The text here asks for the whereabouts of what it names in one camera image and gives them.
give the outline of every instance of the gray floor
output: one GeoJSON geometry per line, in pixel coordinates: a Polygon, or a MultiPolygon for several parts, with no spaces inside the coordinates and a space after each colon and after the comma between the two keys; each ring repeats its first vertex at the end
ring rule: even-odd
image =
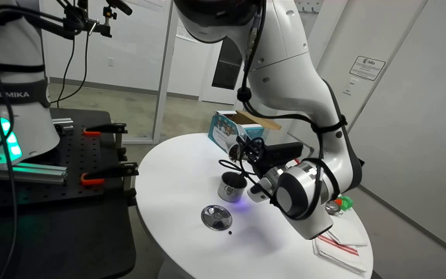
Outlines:
{"type": "MultiPolygon", "coordinates": [[[[61,91],[61,85],[51,84],[50,88],[51,99],[56,99],[61,91]]],[[[113,121],[127,122],[130,133],[138,136],[149,136],[152,133],[155,105],[155,93],[104,88],[95,85],[85,87],[78,96],[62,102],[64,108],[107,110],[110,112],[113,121]]],[[[217,110],[228,108],[233,107],[198,102],[197,99],[171,95],[166,102],[163,139],[185,133],[206,132],[211,116],[217,110]]],[[[129,147],[129,160],[141,161],[150,149],[152,146],[129,147]]],[[[358,214],[366,222],[369,229],[373,219],[372,203],[360,191],[352,191],[352,197],[356,201],[358,214]]],[[[161,265],[161,251],[150,243],[135,208],[130,209],[130,222],[137,243],[137,265],[135,270],[126,276],[126,279],[155,279],[161,265]]]]}

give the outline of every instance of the white robotic arm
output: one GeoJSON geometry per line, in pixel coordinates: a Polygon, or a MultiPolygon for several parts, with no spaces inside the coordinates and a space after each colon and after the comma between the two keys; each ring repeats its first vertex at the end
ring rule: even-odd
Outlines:
{"type": "MultiPolygon", "coordinates": [[[[350,147],[335,95],[313,67],[293,0],[175,0],[188,31],[202,42],[234,40],[248,59],[253,93],[277,110],[304,115],[319,135],[321,155],[282,174],[268,189],[305,239],[332,228],[325,203],[361,183],[361,164],[350,147]]],[[[248,102],[251,90],[239,99],[248,102]]]]}

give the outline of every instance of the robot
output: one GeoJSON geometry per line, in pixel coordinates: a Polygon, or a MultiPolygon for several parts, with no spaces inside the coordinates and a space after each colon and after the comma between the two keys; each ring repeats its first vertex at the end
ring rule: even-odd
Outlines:
{"type": "MultiPolygon", "coordinates": [[[[3,3],[17,5],[16,0],[0,0],[0,5],[3,3]]],[[[113,3],[112,6],[116,3],[115,8],[124,5],[118,0],[109,3],[113,3]]],[[[271,108],[294,112],[282,118],[312,124],[321,146],[319,157],[290,169],[270,167],[260,175],[260,186],[302,237],[315,239],[330,229],[333,222],[325,205],[358,186],[363,170],[350,146],[347,122],[339,113],[335,95],[313,67],[296,3],[293,0],[175,0],[175,5],[186,29],[197,40],[214,43],[228,37],[236,42],[246,60],[239,99],[253,115],[264,116],[250,102],[254,93],[271,108]]],[[[48,152],[59,143],[48,110],[41,34],[36,26],[65,37],[73,36],[87,31],[92,25],[84,11],[84,6],[82,9],[79,6],[67,14],[71,22],[65,29],[50,23],[33,25],[11,14],[0,19],[13,20],[13,25],[0,26],[0,141],[6,135],[8,144],[17,143],[11,149],[13,164],[48,152]]]]}

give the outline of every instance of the sticker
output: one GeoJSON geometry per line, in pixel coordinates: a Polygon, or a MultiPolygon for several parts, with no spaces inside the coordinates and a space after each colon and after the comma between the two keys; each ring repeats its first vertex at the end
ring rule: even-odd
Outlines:
{"type": "Polygon", "coordinates": [[[360,56],[356,62],[353,64],[353,67],[350,68],[350,74],[363,77],[363,79],[375,81],[380,76],[386,64],[387,62],[384,60],[377,60],[377,59],[370,59],[366,56],[360,56]]]}

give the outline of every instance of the white round table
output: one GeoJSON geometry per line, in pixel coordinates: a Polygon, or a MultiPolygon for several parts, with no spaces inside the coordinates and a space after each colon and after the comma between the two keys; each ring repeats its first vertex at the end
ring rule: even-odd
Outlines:
{"type": "Polygon", "coordinates": [[[185,135],[157,146],[141,163],[137,178],[140,214],[175,267],[195,279],[358,279],[370,277],[373,253],[355,211],[341,219],[356,223],[366,246],[360,256],[364,274],[352,273],[313,253],[305,240],[268,201],[254,203],[246,194],[237,205],[219,197],[219,160],[228,158],[206,135],[185,135]],[[220,205],[231,211],[228,231],[203,225],[202,211],[220,205]]]}

